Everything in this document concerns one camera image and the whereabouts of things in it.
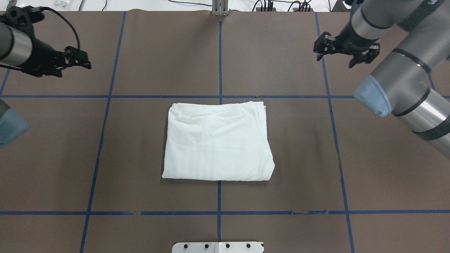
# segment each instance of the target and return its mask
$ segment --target white fabric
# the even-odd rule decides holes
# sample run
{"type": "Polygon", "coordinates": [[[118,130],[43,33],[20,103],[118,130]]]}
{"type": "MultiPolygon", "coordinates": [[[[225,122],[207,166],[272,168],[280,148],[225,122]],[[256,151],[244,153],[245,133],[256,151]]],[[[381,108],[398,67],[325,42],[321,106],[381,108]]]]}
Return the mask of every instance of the white fabric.
{"type": "Polygon", "coordinates": [[[169,109],[163,178],[266,181],[274,167],[263,102],[169,109]]]}

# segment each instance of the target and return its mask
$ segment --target metal bracket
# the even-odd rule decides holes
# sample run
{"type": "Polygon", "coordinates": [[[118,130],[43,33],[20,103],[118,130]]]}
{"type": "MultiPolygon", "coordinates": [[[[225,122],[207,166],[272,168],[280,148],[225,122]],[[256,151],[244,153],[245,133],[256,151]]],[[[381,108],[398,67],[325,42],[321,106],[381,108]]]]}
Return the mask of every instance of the metal bracket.
{"type": "Polygon", "coordinates": [[[172,253],[264,253],[263,242],[176,243],[172,253]]]}
{"type": "Polygon", "coordinates": [[[228,16],[228,0],[212,0],[213,16],[228,16]]]}

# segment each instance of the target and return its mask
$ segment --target blue joint cap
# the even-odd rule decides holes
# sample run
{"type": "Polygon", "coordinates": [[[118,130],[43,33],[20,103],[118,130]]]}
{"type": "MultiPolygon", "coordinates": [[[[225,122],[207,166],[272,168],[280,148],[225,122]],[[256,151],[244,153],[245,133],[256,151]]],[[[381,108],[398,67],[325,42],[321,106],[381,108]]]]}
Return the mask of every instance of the blue joint cap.
{"type": "Polygon", "coordinates": [[[378,80],[372,75],[368,75],[355,90],[355,98],[380,117],[392,113],[391,102],[378,80]]]}
{"type": "Polygon", "coordinates": [[[23,134],[30,125],[14,108],[0,117],[0,149],[23,134]]]}

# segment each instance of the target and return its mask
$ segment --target brown table surface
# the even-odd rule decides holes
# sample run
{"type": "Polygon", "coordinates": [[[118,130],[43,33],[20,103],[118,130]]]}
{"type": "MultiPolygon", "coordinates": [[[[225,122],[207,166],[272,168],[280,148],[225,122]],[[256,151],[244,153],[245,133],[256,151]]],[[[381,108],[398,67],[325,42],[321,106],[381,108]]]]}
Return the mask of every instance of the brown table surface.
{"type": "MultiPolygon", "coordinates": [[[[267,253],[449,252],[450,161],[352,95],[370,65],[316,62],[348,13],[64,13],[92,70],[0,71],[30,129],[0,151],[0,252],[171,252],[175,242],[265,243],[267,253]],[[263,101],[270,181],[162,179],[172,103],[263,101]]],[[[35,25],[75,46],[56,16],[35,25]]],[[[427,80],[442,95],[450,64],[427,80]]]]}

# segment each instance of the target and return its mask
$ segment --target silver robot arm segment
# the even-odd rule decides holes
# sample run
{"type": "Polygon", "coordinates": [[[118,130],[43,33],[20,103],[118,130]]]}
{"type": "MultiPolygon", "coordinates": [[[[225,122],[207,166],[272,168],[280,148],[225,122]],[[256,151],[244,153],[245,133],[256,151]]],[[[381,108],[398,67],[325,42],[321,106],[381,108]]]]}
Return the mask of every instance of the silver robot arm segment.
{"type": "Polygon", "coordinates": [[[330,41],[321,36],[314,51],[319,56],[332,54],[336,44],[338,49],[349,45],[344,47],[346,54],[358,53],[369,50],[371,43],[395,24],[409,32],[356,89],[355,97],[381,117],[392,113],[414,134],[450,158],[450,103],[423,82],[450,56],[450,1],[353,3],[355,10],[343,31],[330,41]],[[357,36],[346,36],[352,32],[357,36]]]}

